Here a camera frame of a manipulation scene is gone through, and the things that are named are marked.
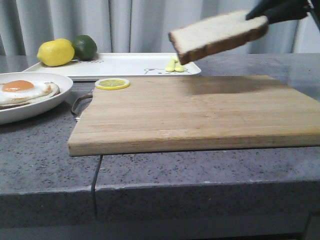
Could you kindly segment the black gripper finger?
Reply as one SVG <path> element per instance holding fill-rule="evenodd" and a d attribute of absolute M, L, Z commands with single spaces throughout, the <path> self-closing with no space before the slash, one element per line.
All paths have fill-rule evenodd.
<path fill-rule="evenodd" d="M 265 16 L 269 24 L 301 20 L 313 9 L 309 0 L 261 0 L 245 17 L 251 20 Z"/>

